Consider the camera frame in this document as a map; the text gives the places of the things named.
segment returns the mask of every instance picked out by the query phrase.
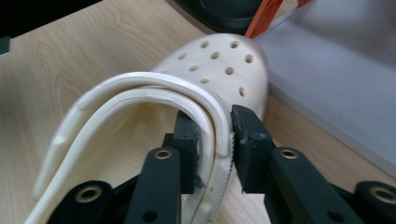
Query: black object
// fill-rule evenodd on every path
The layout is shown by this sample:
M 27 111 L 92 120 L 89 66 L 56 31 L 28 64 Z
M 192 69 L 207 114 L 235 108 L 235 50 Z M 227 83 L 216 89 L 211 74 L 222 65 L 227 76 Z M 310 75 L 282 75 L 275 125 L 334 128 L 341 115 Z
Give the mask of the black object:
M 249 109 L 233 106 L 235 153 L 242 158 L 235 160 L 235 167 L 245 192 L 265 193 L 264 204 L 272 223 L 396 223 L 396 188 L 360 182 L 350 193 L 329 184 L 300 151 L 245 141 L 266 133 L 255 117 Z M 257 161 L 258 157 L 266 163 L 254 171 L 254 162 L 247 161 Z M 255 179 L 257 174 L 262 178 Z
M 106 182 L 82 183 L 67 193 L 48 223 L 109 223 L 112 196 L 112 188 Z
M 2 0 L 0 38 L 22 35 L 101 0 Z
M 235 132 L 233 160 L 242 189 L 246 193 L 264 193 L 264 178 L 275 147 L 272 136 L 250 109 L 234 105 L 231 117 Z
M 175 0 L 195 19 L 222 33 L 243 35 L 262 0 Z
M 151 150 L 124 223 L 180 222 L 180 157 L 171 147 Z
M 173 134 L 172 147 L 180 153 L 181 193 L 194 193 L 194 186 L 201 186 L 201 178 L 197 175 L 198 152 L 197 144 L 201 138 L 198 125 L 181 111 L 177 113 L 177 120 Z
M 243 191 L 265 193 L 272 223 L 396 223 L 396 188 L 375 181 L 360 182 L 353 193 L 338 188 L 300 151 L 276 147 L 251 110 L 234 105 L 232 120 Z M 163 147 L 150 151 L 140 176 L 115 189 L 100 181 L 75 187 L 49 223 L 179 223 L 180 189 L 190 188 L 191 181 L 197 187 L 196 178 L 183 177 L 180 171 L 196 172 L 198 139 L 198 126 L 178 113 L 175 133 L 165 136 Z

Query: wooden table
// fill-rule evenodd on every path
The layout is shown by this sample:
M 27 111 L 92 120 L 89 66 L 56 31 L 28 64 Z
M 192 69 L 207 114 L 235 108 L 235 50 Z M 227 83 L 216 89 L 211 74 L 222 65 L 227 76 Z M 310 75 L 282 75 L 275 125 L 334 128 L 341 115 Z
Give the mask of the wooden table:
M 13 39 L 11 53 L 0 58 L 0 223 L 22 223 L 33 209 L 32 188 L 51 137 L 83 92 L 121 73 L 149 71 L 210 33 L 170 1 L 106 0 Z M 362 180 L 396 186 L 273 96 L 264 123 L 279 146 L 300 149 L 344 189 Z M 262 195 L 241 194 L 233 173 L 218 223 L 265 220 Z

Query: white clog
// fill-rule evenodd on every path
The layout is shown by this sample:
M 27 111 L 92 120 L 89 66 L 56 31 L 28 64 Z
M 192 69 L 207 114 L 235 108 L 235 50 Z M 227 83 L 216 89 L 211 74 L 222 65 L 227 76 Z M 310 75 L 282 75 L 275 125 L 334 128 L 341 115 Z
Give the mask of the white clog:
M 151 72 L 112 77 L 85 93 L 52 139 L 26 223 L 46 223 L 74 186 L 103 180 L 113 188 L 140 172 L 146 153 L 171 133 L 183 111 L 201 129 L 198 175 L 205 187 L 186 196 L 182 223 L 214 221 L 233 159 L 232 105 L 262 118 L 264 54 L 241 35 L 208 35 L 178 49 Z

